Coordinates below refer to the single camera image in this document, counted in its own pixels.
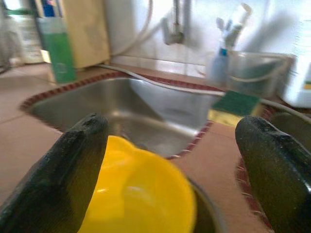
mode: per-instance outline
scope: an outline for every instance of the white hose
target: white hose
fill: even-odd
[[[140,30],[140,32],[138,33],[138,35],[123,49],[116,51],[116,52],[112,52],[111,53],[112,56],[121,55],[121,54],[129,51],[134,45],[136,45],[137,42],[139,42],[141,40],[142,36],[146,33],[146,31],[149,27],[149,24],[151,22],[153,8],[154,8],[153,5],[154,5],[153,0],[149,0],[147,17],[146,17],[145,23],[144,23],[142,29]]]
[[[225,92],[223,92],[223,91],[197,90],[197,89],[191,89],[191,88],[186,88],[186,87],[172,86],[172,85],[165,84],[165,83],[159,83],[159,82],[152,81],[150,79],[144,78],[141,75],[133,73],[133,72],[131,72],[129,70],[118,68],[118,67],[112,67],[112,66],[107,66],[107,65],[97,65],[96,67],[101,67],[101,68],[105,68],[105,69],[111,69],[111,70],[115,70],[115,71],[120,71],[120,72],[128,74],[128,75],[130,75],[132,77],[135,77],[137,79],[146,81],[148,83],[151,83],[151,84],[154,84],[154,85],[157,85],[157,86],[169,88],[169,89],[172,89],[172,90],[185,91],[185,92],[191,92],[191,93],[203,94],[203,95],[214,95],[214,96],[224,96],[225,95]],[[302,114],[300,112],[295,111],[294,109],[291,109],[289,107],[286,107],[286,106],[284,106],[282,104],[279,104],[279,103],[276,103],[276,102],[273,102],[273,101],[270,101],[270,100],[261,99],[260,102],[263,103],[263,104],[266,104],[268,106],[275,107],[275,108],[277,108],[279,110],[285,111],[287,113],[290,113],[290,114],[292,114],[294,116],[297,116],[297,117],[301,118],[302,120],[306,121],[307,123],[311,124],[311,118],[307,117],[306,115],[304,115],[304,114]]]

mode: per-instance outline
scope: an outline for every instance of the green sponge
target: green sponge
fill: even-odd
[[[259,97],[228,91],[221,100],[213,104],[208,113],[208,119],[236,127],[244,116],[258,116],[261,111],[262,106]]]

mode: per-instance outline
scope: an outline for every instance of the stainless steel sink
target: stainless steel sink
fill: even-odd
[[[62,131],[89,113],[100,113],[108,119],[109,134],[167,157],[179,153],[193,140],[218,99],[124,77],[47,98],[30,111]]]

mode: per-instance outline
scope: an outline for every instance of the kitchen counter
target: kitchen counter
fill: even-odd
[[[119,66],[144,75],[205,84],[204,79]],[[112,72],[91,68],[78,73],[78,79]],[[29,168],[60,137],[61,133],[18,109],[31,95],[56,88],[49,65],[12,69],[0,75],[0,205]],[[196,147],[172,160],[188,177],[208,193],[220,209],[228,232],[265,233],[265,225],[253,215],[235,180],[240,153],[234,129],[213,124]]]

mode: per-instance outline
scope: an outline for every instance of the wall tile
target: wall tile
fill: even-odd
[[[140,66],[140,58],[131,56],[115,56],[111,59],[111,62],[133,67]]]
[[[183,9],[189,9],[190,19],[189,25],[184,27],[184,44],[168,46],[164,43],[160,21],[163,17],[172,19],[173,1],[155,0],[151,24],[141,43],[125,53],[126,58],[118,57],[113,61],[157,70],[164,70],[166,67],[169,69],[166,71],[177,73],[181,72],[182,67],[185,74],[200,77],[194,65],[205,66],[206,53],[217,51],[219,47],[221,32],[216,26],[216,18],[221,17],[227,22],[241,1],[180,0],[180,2],[181,12],[184,14]],[[253,13],[238,39],[236,50],[290,52],[294,38],[293,25],[299,16],[299,2],[303,0],[243,2],[252,7]],[[105,3],[111,47],[112,50],[116,50],[125,46],[139,33],[147,15],[148,0],[105,0]],[[280,43],[280,38],[284,38],[285,42]]]
[[[178,62],[141,58],[140,67],[175,74],[186,74],[186,64]]]

